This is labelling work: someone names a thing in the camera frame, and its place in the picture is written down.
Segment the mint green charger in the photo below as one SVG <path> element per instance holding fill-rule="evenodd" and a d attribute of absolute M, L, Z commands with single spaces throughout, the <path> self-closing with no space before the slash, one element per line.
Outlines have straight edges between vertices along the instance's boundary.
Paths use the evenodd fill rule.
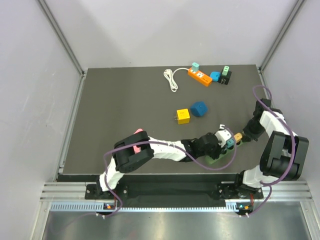
<path fill-rule="evenodd" d="M 230 67 L 225 65 L 223 70 L 221 71 L 221 76 L 224 76 L 224 77 L 227 76 L 229 73 L 229 69 L 230 69 Z"/>

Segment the black socket block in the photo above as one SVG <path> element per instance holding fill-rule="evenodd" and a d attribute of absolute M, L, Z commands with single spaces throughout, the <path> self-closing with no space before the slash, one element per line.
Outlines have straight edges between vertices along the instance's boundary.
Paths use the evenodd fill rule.
<path fill-rule="evenodd" d="M 223 85 L 228 85 L 231 75 L 232 75 L 231 71 L 229 71 L 226 76 L 222 75 L 221 73 L 217 82 Z"/>

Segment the green power strip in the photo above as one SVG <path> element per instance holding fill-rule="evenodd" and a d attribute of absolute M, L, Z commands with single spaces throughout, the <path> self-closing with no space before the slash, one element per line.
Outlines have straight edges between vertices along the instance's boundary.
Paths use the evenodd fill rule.
<path fill-rule="evenodd" d="M 209 164 L 209 165 L 212 165 L 212 164 L 214 164 L 215 162 L 217 162 L 218 160 L 221 160 L 221 159 L 224 158 L 226 155 L 228 155 L 228 154 L 230 154 L 230 153 L 233 153 L 234 150 L 235 150 L 235 145 L 234 145 L 233 148 L 228 148 L 227 153 L 226 153 L 225 155 L 223 155 L 222 157 L 220 157 L 218 160 L 212 160 L 212 159 L 210 159 L 210 158 L 208 157 L 208 152 L 209 152 L 209 150 L 212 149 L 212 147 L 213 147 L 214 145 L 215 145 L 215 144 L 213 144 L 212 146 L 205 146 L 205 147 L 204 147 L 205 162 L 206 162 L 207 164 Z"/>

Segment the teal plug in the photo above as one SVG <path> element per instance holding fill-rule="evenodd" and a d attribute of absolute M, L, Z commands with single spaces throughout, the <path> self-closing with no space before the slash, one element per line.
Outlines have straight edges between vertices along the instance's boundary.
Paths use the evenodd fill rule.
<path fill-rule="evenodd" d="M 228 149 L 233 148 L 234 145 L 235 145 L 235 141 L 234 141 L 233 138 L 230 138 L 230 139 L 228 139 L 228 140 L 226 141 L 226 146 L 227 146 Z"/>

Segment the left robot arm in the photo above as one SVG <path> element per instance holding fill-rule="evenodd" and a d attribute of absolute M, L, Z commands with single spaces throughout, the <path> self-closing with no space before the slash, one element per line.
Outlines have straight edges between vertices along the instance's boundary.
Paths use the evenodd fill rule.
<path fill-rule="evenodd" d="M 166 141 L 155 139 L 144 130 L 135 132 L 114 145 L 103 159 L 105 170 L 97 180 L 96 192 L 102 198 L 109 198 L 124 174 L 131 173 L 150 160 L 171 160 L 177 163 L 197 162 L 200 157 L 217 160 L 236 143 L 227 129 L 209 132 L 200 138 Z"/>

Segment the blue cube plug adapter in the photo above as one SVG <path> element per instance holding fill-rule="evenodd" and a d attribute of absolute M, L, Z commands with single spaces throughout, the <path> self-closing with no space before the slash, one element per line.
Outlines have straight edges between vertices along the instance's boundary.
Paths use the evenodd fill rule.
<path fill-rule="evenodd" d="M 197 101 L 190 107 L 190 111 L 196 117 L 203 117 L 208 112 L 208 107 L 203 101 Z"/>

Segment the blue rounded plug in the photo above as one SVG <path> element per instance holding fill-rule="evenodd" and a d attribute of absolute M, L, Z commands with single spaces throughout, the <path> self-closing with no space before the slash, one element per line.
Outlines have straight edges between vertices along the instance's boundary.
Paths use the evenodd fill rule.
<path fill-rule="evenodd" d="M 218 71 L 213 71 L 210 73 L 210 78 L 212 79 L 213 82 L 218 82 L 220 79 L 221 73 Z"/>

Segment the orange power strip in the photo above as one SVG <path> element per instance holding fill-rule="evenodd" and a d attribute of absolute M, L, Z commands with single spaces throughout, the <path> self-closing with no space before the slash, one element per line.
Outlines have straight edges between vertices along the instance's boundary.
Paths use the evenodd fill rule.
<path fill-rule="evenodd" d="M 200 70 L 193 71 L 192 68 L 190 68 L 188 69 L 187 73 L 190 77 L 192 77 L 193 79 L 195 79 L 196 81 L 204 85 L 205 87 L 209 87 L 213 82 L 213 79 L 211 77 L 201 72 Z"/>

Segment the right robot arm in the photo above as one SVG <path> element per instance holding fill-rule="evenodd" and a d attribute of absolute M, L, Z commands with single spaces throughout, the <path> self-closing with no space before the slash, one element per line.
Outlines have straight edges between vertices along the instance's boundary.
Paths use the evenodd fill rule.
<path fill-rule="evenodd" d="M 300 178 L 309 140 L 293 133 L 284 127 L 286 123 L 281 110 L 270 108 L 271 100 L 261 98 L 256 101 L 252 119 L 242 130 L 242 142 L 257 141 L 267 133 L 269 139 L 260 158 L 259 165 L 250 170 L 237 174 L 233 185 L 233 192 L 239 198 L 256 194 L 261 188 L 261 183 L 270 184 L 279 180 L 283 174 L 284 181 L 296 181 Z"/>

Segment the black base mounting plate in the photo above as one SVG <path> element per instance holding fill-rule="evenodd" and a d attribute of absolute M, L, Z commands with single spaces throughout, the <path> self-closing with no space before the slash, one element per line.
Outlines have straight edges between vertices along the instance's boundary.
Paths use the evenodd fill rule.
<path fill-rule="evenodd" d="M 256 200 L 263 197 L 259 191 L 245 193 L 235 190 L 231 183 L 220 182 L 122 182 L 113 192 L 102 191 L 98 184 L 86 186 L 86 200 L 111 200 L 117 194 L 122 200 L 136 197 L 209 197 L 213 200 Z"/>

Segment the yellow plug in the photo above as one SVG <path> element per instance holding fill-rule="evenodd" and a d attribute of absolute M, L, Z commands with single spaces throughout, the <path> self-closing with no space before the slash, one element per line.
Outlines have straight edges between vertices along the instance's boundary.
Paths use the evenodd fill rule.
<path fill-rule="evenodd" d="M 243 138 L 243 135 L 239 132 L 234 135 L 234 139 L 236 143 L 239 143 Z"/>

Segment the teal charger on orange strip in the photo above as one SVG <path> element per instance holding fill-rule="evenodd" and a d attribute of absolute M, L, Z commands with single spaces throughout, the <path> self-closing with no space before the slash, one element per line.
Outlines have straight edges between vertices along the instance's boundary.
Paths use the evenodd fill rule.
<path fill-rule="evenodd" d="M 199 70 L 200 65 L 197 62 L 193 62 L 191 65 L 191 69 L 193 72 L 197 72 Z"/>

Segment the yellow cube plug adapter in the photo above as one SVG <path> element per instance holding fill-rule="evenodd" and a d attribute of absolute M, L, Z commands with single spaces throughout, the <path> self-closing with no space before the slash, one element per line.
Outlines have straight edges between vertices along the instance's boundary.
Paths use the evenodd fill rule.
<path fill-rule="evenodd" d="M 190 122 L 190 113 L 188 108 L 178 109 L 175 117 L 178 125 L 188 124 Z"/>

